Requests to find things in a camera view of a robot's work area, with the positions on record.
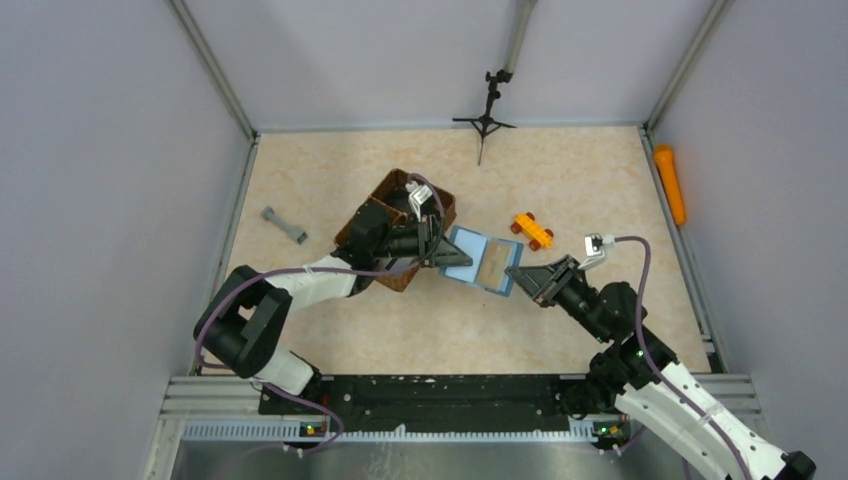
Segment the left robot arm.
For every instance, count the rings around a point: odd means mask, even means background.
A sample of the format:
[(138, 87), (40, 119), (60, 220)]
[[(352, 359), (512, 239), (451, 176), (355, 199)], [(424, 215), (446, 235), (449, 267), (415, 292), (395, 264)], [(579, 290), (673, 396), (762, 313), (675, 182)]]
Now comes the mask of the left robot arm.
[(345, 240), (322, 259), (275, 272), (259, 273), (247, 265), (233, 270), (194, 328), (197, 347), (241, 378), (276, 386), (295, 412), (314, 410), (321, 397), (318, 369), (280, 344), (288, 314), (355, 296), (380, 276), (418, 266), (472, 265), (442, 223), (434, 213), (414, 224), (395, 224), (383, 204), (365, 202)]

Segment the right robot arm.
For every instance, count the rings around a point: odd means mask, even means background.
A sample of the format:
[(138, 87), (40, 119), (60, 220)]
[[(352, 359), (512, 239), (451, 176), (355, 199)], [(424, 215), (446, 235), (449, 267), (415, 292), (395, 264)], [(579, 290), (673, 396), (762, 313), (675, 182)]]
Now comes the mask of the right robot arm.
[(814, 461), (765, 440), (719, 402), (647, 327), (627, 282), (592, 287), (571, 256), (505, 271), (535, 304), (558, 307), (607, 349), (589, 363), (583, 399), (652, 431), (706, 479), (811, 479)]

